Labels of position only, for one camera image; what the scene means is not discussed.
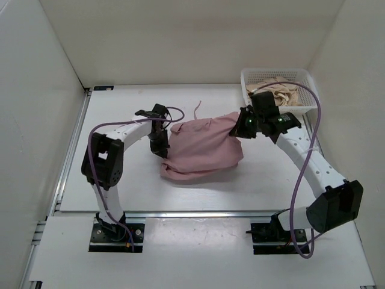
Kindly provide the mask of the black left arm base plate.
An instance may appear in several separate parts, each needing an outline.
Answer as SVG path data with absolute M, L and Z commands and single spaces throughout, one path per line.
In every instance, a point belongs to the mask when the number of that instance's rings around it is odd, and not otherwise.
M 134 245 L 131 244 L 131 238 L 123 229 L 123 233 L 116 236 L 94 221 L 93 229 L 90 235 L 88 245 L 89 252 L 104 253 L 141 253 L 143 251 L 145 224 L 144 223 L 128 223 L 127 228 L 130 230 Z

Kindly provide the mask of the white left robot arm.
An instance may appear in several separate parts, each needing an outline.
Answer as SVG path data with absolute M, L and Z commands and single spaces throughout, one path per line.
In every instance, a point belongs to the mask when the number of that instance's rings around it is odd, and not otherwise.
M 124 154 L 134 143 L 147 137 L 151 153 L 167 158 L 170 148 L 167 126 L 173 122 L 170 110 L 171 107 L 155 104 L 150 111 L 137 111 L 127 122 L 100 124 L 88 136 L 81 173 L 96 195 L 97 222 L 112 241 L 134 243 L 117 188 L 123 176 Z

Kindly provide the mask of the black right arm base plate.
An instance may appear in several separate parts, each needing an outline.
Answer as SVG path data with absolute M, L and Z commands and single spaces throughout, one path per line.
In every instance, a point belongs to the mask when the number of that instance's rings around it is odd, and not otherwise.
M 298 255 L 292 241 L 291 232 L 282 228 L 277 216 L 269 222 L 253 222 L 250 229 L 254 255 Z

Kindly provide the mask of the pink trousers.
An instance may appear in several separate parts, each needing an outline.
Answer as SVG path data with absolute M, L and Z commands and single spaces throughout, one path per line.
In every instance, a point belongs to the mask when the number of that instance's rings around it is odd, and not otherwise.
M 241 142 L 229 133 L 238 117 L 234 111 L 173 125 L 160 175 L 172 181 L 191 181 L 236 167 L 244 154 Z

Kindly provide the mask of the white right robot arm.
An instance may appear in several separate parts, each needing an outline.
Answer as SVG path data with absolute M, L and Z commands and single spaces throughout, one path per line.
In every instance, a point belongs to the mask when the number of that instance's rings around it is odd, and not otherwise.
M 315 197 L 308 207 L 291 205 L 273 215 L 270 226 L 273 238 L 283 241 L 293 229 L 325 233 L 357 218 L 363 196 L 361 183 L 347 180 L 318 151 L 310 148 L 311 140 L 300 121 L 292 113 L 281 113 L 271 92 L 251 96 L 251 104 L 240 109 L 230 135 L 255 138 L 259 132 L 287 154 Z

